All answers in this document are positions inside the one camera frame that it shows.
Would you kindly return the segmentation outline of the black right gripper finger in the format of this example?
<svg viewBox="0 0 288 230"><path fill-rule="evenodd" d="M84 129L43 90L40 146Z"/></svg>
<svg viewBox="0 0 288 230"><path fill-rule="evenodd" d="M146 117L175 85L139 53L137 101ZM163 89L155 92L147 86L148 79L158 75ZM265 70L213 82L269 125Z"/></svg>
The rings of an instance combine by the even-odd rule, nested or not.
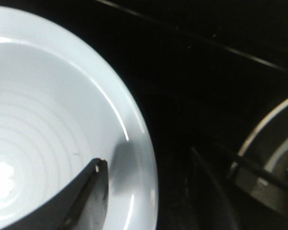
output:
<svg viewBox="0 0 288 230"><path fill-rule="evenodd" d="M101 230L108 209L108 163L92 159L45 204L7 230Z"/></svg>

